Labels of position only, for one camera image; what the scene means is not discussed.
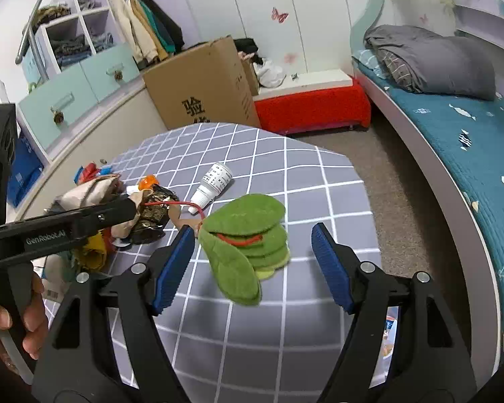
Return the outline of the brown paper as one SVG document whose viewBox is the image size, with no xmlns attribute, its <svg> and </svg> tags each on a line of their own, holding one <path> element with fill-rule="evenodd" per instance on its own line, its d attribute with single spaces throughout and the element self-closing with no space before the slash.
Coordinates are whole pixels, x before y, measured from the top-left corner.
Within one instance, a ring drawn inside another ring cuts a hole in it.
<svg viewBox="0 0 504 403">
<path fill-rule="evenodd" d="M 104 175 L 59 195 L 54 202 L 65 211 L 87 208 L 113 201 L 124 190 L 124 182 L 118 174 Z"/>
</svg>

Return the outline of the red snack bag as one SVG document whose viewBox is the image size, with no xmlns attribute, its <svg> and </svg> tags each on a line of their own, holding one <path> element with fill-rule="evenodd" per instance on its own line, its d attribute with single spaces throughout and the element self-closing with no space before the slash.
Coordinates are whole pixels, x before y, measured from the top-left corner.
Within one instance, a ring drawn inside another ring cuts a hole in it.
<svg viewBox="0 0 504 403">
<path fill-rule="evenodd" d="M 105 176 L 111 174 L 112 172 L 112 167 L 106 166 L 99 168 L 95 163 L 91 162 L 85 167 L 79 167 L 75 176 L 73 177 L 73 183 L 79 186 L 91 180 L 94 180 L 96 177 Z"/>
</svg>

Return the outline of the black foil wrapper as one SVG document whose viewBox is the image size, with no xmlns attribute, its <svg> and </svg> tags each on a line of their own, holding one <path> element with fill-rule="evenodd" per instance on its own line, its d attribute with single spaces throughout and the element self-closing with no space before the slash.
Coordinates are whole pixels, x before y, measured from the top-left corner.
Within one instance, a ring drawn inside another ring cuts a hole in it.
<svg viewBox="0 0 504 403">
<path fill-rule="evenodd" d="M 173 191 L 157 184 L 153 184 L 147 191 L 148 195 L 139 206 L 139 218 L 128 236 L 135 245 L 153 243 L 165 235 L 165 226 L 170 221 L 170 207 L 162 205 L 162 202 L 178 201 L 178 196 Z"/>
</svg>

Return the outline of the green felt leaf stack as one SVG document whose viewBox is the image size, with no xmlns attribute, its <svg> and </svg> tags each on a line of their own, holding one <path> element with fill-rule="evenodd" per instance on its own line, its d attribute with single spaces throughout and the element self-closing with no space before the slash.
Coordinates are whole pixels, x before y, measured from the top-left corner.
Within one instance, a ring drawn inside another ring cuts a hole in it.
<svg viewBox="0 0 504 403">
<path fill-rule="evenodd" d="M 256 306 L 261 282 L 288 264 L 285 206 L 276 198 L 247 194 L 206 217 L 198 231 L 216 284 L 241 306 Z"/>
</svg>

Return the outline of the blue shopping bag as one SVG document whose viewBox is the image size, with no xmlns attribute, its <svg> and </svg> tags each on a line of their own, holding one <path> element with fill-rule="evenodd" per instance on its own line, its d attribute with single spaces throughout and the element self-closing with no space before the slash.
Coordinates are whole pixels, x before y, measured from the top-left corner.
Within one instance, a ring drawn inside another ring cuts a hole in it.
<svg viewBox="0 0 504 403">
<path fill-rule="evenodd" d="M 7 185 L 7 201 L 17 208 L 39 179 L 43 164 L 29 140 L 20 134 L 15 146 L 14 160 Z"/>
</svg>

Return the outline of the grey checked tablecloth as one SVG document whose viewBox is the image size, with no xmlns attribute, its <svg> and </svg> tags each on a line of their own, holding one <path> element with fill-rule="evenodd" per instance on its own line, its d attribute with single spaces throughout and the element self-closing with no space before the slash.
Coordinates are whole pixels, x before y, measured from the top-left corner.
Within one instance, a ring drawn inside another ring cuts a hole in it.
<svg viewBox="0 0 504 403">
<path fill-rule="evenodd" d="M 351 317 L 333 300 L 311 245 L 322 225 L 380 264 L 362 179 L 345 155 L 265 130 L 201 124 L 120 149 L 127 185 L 153 178 L 193 218 L 209 174 L 230 173 L 197 217 L 202 234 L 173 303 L 155 324 L 193 402 L 314 402 Z"/>
</svg>

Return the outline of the lilac shelf cabinet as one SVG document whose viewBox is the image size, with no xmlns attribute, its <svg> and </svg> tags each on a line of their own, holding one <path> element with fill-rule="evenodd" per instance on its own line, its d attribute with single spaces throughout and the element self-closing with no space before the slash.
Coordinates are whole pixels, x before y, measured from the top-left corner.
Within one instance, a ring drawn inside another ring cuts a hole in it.
<svg viewBox="0 0 504 403">
<path fill-rule="evenodd" d="M 128 93 L 141 69 L 109 0 L 49 0 L 33 31 L 49 79 L 40 80 L 28 49 L 22 67 L 29 94 L 19 103 L 19 120 L 34 145 L 53 158 L 103 107 Z"/>
</svg>

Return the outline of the metal stair handrail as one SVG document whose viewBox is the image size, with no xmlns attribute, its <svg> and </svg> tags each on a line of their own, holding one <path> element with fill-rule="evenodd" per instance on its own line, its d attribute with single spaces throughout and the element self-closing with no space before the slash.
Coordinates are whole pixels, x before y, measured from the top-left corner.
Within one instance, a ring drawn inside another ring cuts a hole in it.
<svg viewBox="0 0 504 403">
<path fill-rule="evenodd" d="M 41 53 L 38 49 L 36 40 L 35 40 L 35 33 L 33 31 L 33 26 L 34 26 L 34 20 L 36 18 L 37 12 L 40 9 L 40 6 L 42 4 L 42 0 L 36 0 L 33 9 L 29 15 L 29 18 L 27 20 L 27 23 L 25 27 L 23 28 L 23 34 L 22 34 L 22 39 L 20 40 L 19 43 L 19 48 L 17 51 L 17 55 L 15 56 L 15 64 L 20 65 L 23 62 L 24 56 L 27 53 L 28 49 L 32 50 L 32 55 L 35 60 L 36 68 L 38 69 L 39 75 L 40 75 L 40 80 L 42 82 L 46 82 L 49 77 L 48 73 L 45 69 L 45 66 L 42 62 L 42 56 Z"/>
</svg>

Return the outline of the teal bed mattress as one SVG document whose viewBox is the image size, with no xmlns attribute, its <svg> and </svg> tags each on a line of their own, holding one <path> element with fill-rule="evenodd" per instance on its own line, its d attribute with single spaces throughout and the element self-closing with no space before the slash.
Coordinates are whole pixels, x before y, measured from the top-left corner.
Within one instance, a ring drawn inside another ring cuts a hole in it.
<svg viewBox="0 0 504 403">
<path fill-rule="evenodd" d="M 504 97 L 413 94 L 386 77 L 370 50 L 353 57 L 421 131 L 472 208 L 493 261 L 504 336 Z"/>
</svg>

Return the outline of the hanging clothes on rack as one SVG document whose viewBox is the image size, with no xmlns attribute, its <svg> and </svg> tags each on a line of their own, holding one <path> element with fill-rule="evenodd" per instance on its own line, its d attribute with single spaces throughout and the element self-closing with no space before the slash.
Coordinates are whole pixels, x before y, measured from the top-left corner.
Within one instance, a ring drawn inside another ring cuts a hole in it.
<svg viewBox="0 0 504 403">
<path fill-rule="evenodd" d="M 109 4 L 140 69 L 183 50 L 181 27 L 154 0 L 109 0 Z"/>
</svg>

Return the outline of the red covered bench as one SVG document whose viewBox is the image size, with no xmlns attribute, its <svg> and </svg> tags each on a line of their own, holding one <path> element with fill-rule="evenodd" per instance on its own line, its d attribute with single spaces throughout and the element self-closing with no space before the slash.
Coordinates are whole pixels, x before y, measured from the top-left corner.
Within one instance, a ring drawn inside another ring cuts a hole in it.
<svg viewBox="0 0 504 403">
<path fill-rule="evenodd" d="M 342 127 L 369 128 L 371 102 L 354 78 L 351 86 L 331 87 L 255 101 L 261 127 L 291 135 Z"/>
</svg>

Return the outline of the large cardboard box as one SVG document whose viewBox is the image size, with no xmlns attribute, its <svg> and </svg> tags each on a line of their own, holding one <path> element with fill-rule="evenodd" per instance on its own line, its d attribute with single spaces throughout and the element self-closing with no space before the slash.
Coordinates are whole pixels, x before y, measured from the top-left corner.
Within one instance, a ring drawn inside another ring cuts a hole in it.
<svg viewBox="0 0 504 403">
<path fill-rule="evenodd" d="M 260 127 L 232 37 L 170 57 L 147 70 L 143 81 L 168 129 L 202 123 Z"/>
</svg>

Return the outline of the grey folded duvet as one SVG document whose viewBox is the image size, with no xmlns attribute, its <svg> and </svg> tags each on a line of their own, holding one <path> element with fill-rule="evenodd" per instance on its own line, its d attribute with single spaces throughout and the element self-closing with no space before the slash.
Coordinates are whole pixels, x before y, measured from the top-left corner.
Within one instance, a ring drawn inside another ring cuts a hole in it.
<svg viewBox="0 0 504 403">
<path fill-rule="evenodd" d="M 382 25 L 369 29 L 364 39 L 387 77 L 408 92 L 495 98 L 493 64 L 471 38 Z"/>
</svg>

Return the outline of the white plastic bag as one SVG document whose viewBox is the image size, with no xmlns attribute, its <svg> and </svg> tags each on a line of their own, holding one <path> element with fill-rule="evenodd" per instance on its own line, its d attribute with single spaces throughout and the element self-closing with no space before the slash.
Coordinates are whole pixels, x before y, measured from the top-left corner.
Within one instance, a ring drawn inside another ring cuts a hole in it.
<svg viewBox="0 0 504 403">
<path fill-rule="evenodd" d="M 260 86 L 265 88 L 277 88 L 281 86 L 287 76 L 285 70 L 271 60 L 264 60 L 263 64 L 253 64 Z"/>
</svg>

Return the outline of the white bed frame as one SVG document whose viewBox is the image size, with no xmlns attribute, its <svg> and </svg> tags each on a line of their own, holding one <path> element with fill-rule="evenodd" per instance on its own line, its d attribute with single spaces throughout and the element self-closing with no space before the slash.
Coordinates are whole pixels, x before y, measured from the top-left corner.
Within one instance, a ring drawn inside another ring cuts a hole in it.
<svg viewBox="0 0 504 403">
<path fill-rule="evenodd" d="M 367 155 L 355 156 L 371 195 L 380 250 L 395 273 L 431 272 L 470 348 L 476 384 L 498 370 L 501 305 L 494 266 L 472 209 L 444 162 L 418 127 L 387 92 L 354 71 L 371 102 L 371 129 L 364 132 Z"/>
</svg>

